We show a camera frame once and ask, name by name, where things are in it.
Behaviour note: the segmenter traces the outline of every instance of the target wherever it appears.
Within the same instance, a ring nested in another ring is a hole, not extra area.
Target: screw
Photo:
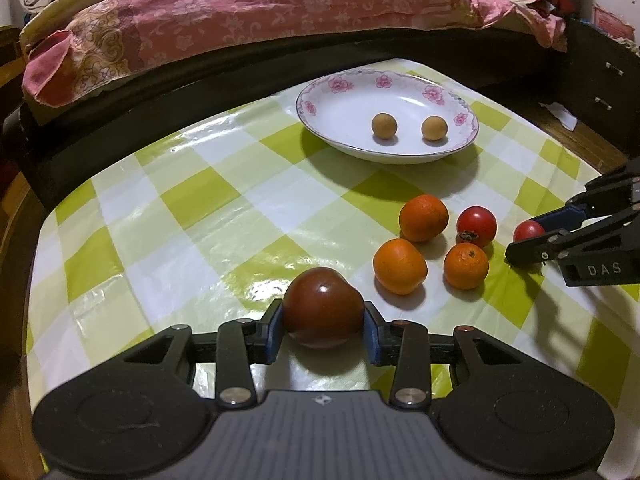
[[[317,397],[314,397],[314,402],[317,404],[320,404],[321,406],[326,406],[332,400],[333,399],[329,397],[327,394],[321,394],[321,395],[318,395]]]
[[[251,392],[241,386],[233,386],[222,390],[220,399],[227,404],[241,404],[251,399]]]
[[[401,388],[396,391],[396,400],[403,404],[420,404],[427,398],[427,394],[420,388]]]

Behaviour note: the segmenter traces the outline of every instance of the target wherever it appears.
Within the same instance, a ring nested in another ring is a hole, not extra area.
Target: floral blanket
[[[63,106],[168,62],[286,36],[384,27],[484,28],[513,14],[540,44],[564,48],[560,18],[544,18],[514,0],[99,0],[85,6],[89,1],[63,0],[58,9],[73,9],[73,15],[48,34],[43,31],[52,25],[43,28],[42,20],[23,31],[30,53],[23,86],[41,104]]]

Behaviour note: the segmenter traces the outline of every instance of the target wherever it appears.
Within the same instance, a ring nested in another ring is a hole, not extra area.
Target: green and white tablecloth
[[[509,110],[425,66],[378,63],[441,83],[481,123],[475,145],[418,166],[384,166],[328,147],[298,121],[303,85],[216,115],[128,156],[85,182],[47,218],[33,271],[28,322],[31,404],[156,331],[188,323],[209,332],[259,318],[302,270],[341,272],[387,319],[432,333],[472,324],[600,392],[616,413],[601,472],[640,468],[639,286],[567,288],[554,264],[525,274],[504,263],[514,227],[561,206],[595,170]],[[422,247],[426,294],[376,288],[371,259],[398,235],[412,197],[441,197],[451,220]],[[447,290],[442,262],[456,216],[489,208],[498,234],[484,287]],[[259,388],[388,388],[392,370],[366,365],[358,342],[331,352],[284,344],[255,366]],[[194,387],[213,392],[213,365]],[[435,366],[434,390],[450,389]]]

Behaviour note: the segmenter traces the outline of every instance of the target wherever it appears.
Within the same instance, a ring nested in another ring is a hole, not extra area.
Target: bed frame
[[[156,68],[39,126],[23,104],[2,148],[47,210],[100,170],[216,113],[327,73],[411,59],[480,89],[541,73],[560,53],[510,30],[382,29],[233,46]]]

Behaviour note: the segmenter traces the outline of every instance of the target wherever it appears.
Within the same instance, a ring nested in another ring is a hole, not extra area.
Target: cherry tomato
[[[527,238],[533,238],[545,233],[545,228],[534,220],[525,220],[522,224],[516,227],[513,232],[513,241],[519,242],[520,240],[526,240]]]
[[[495,238],[498,224],[494,214],[475,205],[465,209],[456,223],[458,238],[463,242],[471,242],[478,247],[484,247]]]

